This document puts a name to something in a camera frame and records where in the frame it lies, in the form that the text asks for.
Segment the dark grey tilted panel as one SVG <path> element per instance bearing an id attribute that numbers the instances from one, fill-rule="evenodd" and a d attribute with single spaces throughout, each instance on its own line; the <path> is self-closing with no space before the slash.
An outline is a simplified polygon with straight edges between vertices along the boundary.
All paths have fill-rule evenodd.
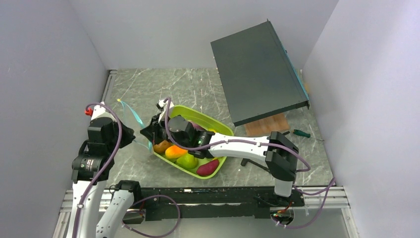
<path id="1" fill-rule="evenodd" d="M 269 20 L 210 45 L 235 126 L 310 107 L 303 81 Z"/>

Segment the green pear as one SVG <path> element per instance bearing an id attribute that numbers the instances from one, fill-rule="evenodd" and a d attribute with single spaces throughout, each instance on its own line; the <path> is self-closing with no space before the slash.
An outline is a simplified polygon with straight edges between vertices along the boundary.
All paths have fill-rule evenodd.
<path id="1" fill-rule="evenodd" d="M 184 169 L 192 170 L 198 166 L 198 159 L 186 153 L 176 160 L 176 164 Z"/>

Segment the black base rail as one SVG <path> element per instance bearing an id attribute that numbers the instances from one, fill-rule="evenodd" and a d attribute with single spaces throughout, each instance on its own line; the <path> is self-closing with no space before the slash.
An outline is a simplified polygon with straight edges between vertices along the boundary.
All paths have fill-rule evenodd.
<path id="1" fill-rule="evenodd" d="M 290 211 L 305 205 L 293 190 L 289 197 L 274 193 L 272 186 L 136 188 L 124 220 L 137 223 L 180 218 L 254 217 L 268 219 L 278 210 Z"/>

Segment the brown kiwi potato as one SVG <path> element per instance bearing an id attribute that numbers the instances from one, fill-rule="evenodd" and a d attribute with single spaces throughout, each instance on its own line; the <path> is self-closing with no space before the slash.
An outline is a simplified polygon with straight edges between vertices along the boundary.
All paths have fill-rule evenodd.
<path id="1" fill-rule="evenodd" d="M 153 145 L 153 151 L 158 153 L 158 154 L 163 154 L 170 146 L 172 146 L 172 143 L 163 140 L 161 143 L 159 144 L 154 144 Z"/>

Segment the purple eggplant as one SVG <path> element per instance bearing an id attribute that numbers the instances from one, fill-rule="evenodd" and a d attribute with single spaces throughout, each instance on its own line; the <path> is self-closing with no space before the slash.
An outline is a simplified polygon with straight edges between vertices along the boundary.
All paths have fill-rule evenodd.
<path id="1" fill-rule="evenodd" d="M 191 124 L 196 130 L 205 130 L 203 127 L 201 127 L 200 125 L 198 125 L 195 122 L 191 122 Z"/>

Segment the green plastic tray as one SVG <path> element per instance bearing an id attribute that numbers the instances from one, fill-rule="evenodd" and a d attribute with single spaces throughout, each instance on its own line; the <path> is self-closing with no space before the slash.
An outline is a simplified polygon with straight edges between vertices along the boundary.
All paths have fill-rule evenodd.
<path id="1" fill-rule="evenodd" d="M 229 135 L 229 136 L 233 136 L 234 132 L 232 131 L 232 129 L 230 127 L 228 127 L 227 125 L 219 122 L 218 120 L 207 116 L 201 112 L 198 112 L 192 108 L 183 106 L 183 105 L 176 105 L 174 106 L 171 114 L 170 114 L 170 118 L 177 116 L 177 115 L 181 115 L 182 117 L 184 117 L 186 120 L 191 120 L 192 122 L 197 123 L 199 126 L 203 127 L 204 129 L 214 129 L 216 132 L 219 132 L 221 134 L 225 134 L 225 135 Z M 217 157 L 216 159 L 219 161 L 219 164 L 217 166 L 216 169 L 214 169 L 214 171 L 207 175 L 207 176 L 200 176 L 196 173 L 197 169 L 199 168 L 199 166 L 207 164 L 207 163 L 211 163 L 213 161 L 213 159 L 208 159 L 208 158 L 204 158 L 204 159 L 196 159 L 197 162 L 197 166 L 195 168 L 192 169 L 185 169 L 182 166 L 180 166 L 179 164 L 176 163 L 175 159 L 168 159 L 166 157 L 166 155 L 164 153 L 156 153 L 153 152 L 154 155 L 156 155 L 158 158 L 162 159 L 163 161 L 167 162 L 168 164 L 172 165 L 173 167 L 177 168 L 178 170 L 181 170 L 193 177 L 196 177 L 198 179 L 210 179 L 212 177 L 214 177 L 216 175 L 216 173 L 220 170 L 220 168 L 222 167 L 222 165 L 224 164 L 225 160 L 226 160 L 226 156 L 225 157 Z"/>

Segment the orange mango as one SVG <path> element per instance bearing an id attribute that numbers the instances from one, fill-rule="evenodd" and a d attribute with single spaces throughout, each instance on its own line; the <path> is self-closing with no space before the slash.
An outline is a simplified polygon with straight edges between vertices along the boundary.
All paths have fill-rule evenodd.
<path id="1" fill-rule="evenodd" d="M 176 145 L 172 145 L 165 150 L 164 155 L 169 160 L 175 160 L 182 157 L 183 155 L 187 153 L 188 153 L 187 150 L 182 149 Z"/>

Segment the purple sweet potato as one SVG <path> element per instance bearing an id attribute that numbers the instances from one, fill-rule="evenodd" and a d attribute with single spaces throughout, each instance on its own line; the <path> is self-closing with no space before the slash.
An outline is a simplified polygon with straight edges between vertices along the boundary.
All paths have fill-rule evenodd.
<path id="1" fill-rule="evenodd" d="M 219 160 L 212 160 L 198 167 L 196 174 L 202 177 L 210 176 L 219 166 Z"/>

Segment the black hammer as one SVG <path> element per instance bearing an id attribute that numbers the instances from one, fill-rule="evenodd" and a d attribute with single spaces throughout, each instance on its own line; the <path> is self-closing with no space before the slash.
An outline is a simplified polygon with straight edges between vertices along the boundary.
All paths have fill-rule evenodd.
<path id="1" fill-rule="evenodd" d="M 252 164 L 252 165 L 255 165 L 255 166 L 257 166 L 257 167 L 259 167 L 259 168 L 263 169 L 264 171 L 266 171 L 266 172 L 270 173 L 269 168 L 267 168 L 267 167 L 265 167 L 265 166 L 263 166 L 263 165 L 261 165 L 261 164 L 259 164 L 259 163 L 255 162 L 255 161 L 252 161 L 252 160 L 250 160 L 250 159 L 243 158 L 243 159 L 242 159 L 242 161 L 241 161 L 241 163 L 240 163 L 240 165 L 241 165 L 242 167 L 245 167 L 247 164 Z"/>

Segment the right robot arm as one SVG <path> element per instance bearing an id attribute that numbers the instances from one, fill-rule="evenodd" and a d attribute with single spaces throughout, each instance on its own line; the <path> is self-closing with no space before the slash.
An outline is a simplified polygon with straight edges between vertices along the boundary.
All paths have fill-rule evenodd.
<path id="1" fill-rule="evenodd" d="M 140 133 L 155 144 L 172 142 L 198 159 L 237 157 L 261 162 L 275 179 L 274 202 L 284 206 L 292 199 L 299 149 L 281 132 L 262 137 L 228 136 L 198 129 L 181 115 L 168 119 L 159 114 Z"/>

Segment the wooden board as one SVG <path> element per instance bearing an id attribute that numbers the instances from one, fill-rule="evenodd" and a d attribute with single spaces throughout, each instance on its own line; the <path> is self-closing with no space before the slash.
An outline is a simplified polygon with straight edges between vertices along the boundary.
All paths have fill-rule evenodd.
<path id="1" fill-rule="evenodd" d="M 272 131 L 284 132 L 290 129 L 283 113 L 247 123 L 244 127 L 248 136 L 263 136 L 270 134 Z"/>

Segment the clear zip top bag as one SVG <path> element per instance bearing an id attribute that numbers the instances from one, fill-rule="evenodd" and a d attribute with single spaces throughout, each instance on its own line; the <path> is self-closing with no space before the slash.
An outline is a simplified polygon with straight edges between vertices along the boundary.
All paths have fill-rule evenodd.
<path id="1" fill-rule="evenodd" d="M 145 128 L 145 124 L 141 120 L 140 116 L 126 102 L 122 101 L 121 99 L 117 99 L 117 101 L 122 106 L 122 122 L 127 127 L 134 130 L 135 139 L 133 140 L 133 142 L 145 147 L 146 150 L 151 153 L 153 151 L 152 143 L 140 133 L 140 130 Z"/>

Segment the green handled screwdriver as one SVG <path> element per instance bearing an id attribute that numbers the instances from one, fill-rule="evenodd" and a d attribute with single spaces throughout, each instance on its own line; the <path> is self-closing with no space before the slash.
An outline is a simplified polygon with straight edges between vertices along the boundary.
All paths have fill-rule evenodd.
<path id="1" fill-rule="evenodd" d="M 314 137 L 313 135 L 311 135 L 311 134 L 309 134 L 309 133 L 307 133 L 307 132 L 304 132 L 304 131 L 298 130 L 298 129 L 294 129 L 294 130 L 292 131 L 292 133 L 293 133 L 294 135 L 297 135 L 297 136 L 300 136 L 300 137 L 305 137 L 305 138 L 314 138 L 314 139 L 316 139 L 316 140 L 323 141 L 323 139 L 316 138 L 316 137 Z"/>

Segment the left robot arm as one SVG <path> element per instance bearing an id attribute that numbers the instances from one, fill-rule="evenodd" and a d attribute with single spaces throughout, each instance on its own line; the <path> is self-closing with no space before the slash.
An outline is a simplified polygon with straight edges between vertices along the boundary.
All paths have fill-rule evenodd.
<path id="1" fill-rule="evenodd" d="M 134 130 L 109 117 L 91 120 L 88 139 L 72 162 L 73 203 L 68 238 L 112 238 L 129 208 L 142 202 L 139 182 L 121 180 L 115 186 L 111 202 L 100 215 L 99 208 L 119 148 L 130 144 Z"/>

